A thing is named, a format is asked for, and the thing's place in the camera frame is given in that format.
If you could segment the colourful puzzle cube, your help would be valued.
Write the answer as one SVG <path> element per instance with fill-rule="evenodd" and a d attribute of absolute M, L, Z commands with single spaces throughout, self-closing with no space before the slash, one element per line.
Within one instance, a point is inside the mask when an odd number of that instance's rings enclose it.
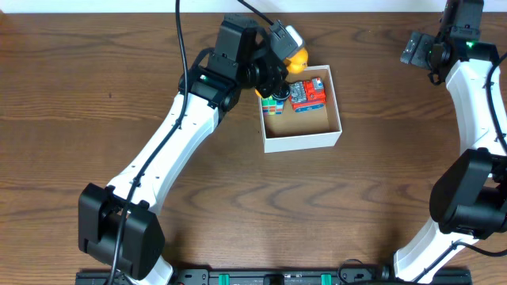
<path fill-rule="evenodd" d="M 284 111 L 284 102 L 273 97 L 261 99 L 261 110 L 264 116 L 281 115 Z"/>

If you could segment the orange toy dog figure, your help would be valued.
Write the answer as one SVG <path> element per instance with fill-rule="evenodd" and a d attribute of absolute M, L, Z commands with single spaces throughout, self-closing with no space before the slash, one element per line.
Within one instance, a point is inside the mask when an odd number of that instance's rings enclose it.
<path fill-rule="evenodd" d="M 307 61 L 308 61 L 308 51 L 306 48 L 302 48 L 299 52 L 297 52 L 294 56 L 291 58 L 286 58 L 284 60 L 284 64 L 288 70 L 288 75 L 290 74 L 300 74 L 307 68 Z M 284 84 L 281 86 L 281 89 L 289 89 L 289 85 L 286 82 L 286 78 L 284 80 Z"/>

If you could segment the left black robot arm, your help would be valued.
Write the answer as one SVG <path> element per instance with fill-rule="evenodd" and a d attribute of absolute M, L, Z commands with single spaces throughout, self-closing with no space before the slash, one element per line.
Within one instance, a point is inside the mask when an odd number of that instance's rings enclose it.
<path fill-rule="evenodd" d="M 78 275 L 77 283 L 171 280 L 158 221 L 168 191 L 244 89 L 260 97 L 287 90 L 285 63 L 303 45 L 297 31 L 280 21 L 263 28 L 242 15 L 224 17 L 215 46 L 184 65 L 171 109 L 146 146 L 106 186 L 89 184 L 79 196 L 78 246 L 110 271 Z"/>

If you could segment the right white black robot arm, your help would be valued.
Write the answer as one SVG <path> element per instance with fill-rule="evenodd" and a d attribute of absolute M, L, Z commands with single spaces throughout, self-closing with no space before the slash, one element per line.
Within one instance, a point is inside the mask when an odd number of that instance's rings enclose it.
<path fill-rule="evenodd" d="M 469 284 L 465 270 L 446 270 L 460 250 L 503 257 L 476 242 L 506 231 L 506 111 L 500 91 L 505 60 L 480 40 L 482 0 L 448 0 L 435 36 L 414 31 L 402 63 L 429 71 L 435 86 L 451 94 L 460 156 L 434 184 L 430 217 L 393 255 L 380 281 L 404 284 Z"/>

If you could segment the black round wheel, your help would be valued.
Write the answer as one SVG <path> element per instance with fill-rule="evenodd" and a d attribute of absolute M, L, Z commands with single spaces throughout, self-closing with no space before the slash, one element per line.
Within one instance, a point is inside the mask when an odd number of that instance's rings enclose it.
<path fill-rule="evenodd" d="M 275 101 L 286 101 L 289 97 L 290 97 L 289 89 L 279 89 L 272 95 L 272 98 Z"/>

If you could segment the red and grey toy truck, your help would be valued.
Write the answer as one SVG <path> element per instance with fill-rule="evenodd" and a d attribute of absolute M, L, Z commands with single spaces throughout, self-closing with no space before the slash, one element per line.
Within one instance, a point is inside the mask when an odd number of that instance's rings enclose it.
<path fill-rule="evenodd" d="M 326 105 L 326 92 L 320 77 L 289 85 L 290 103 L 296 113 L 318 110 Z"/>

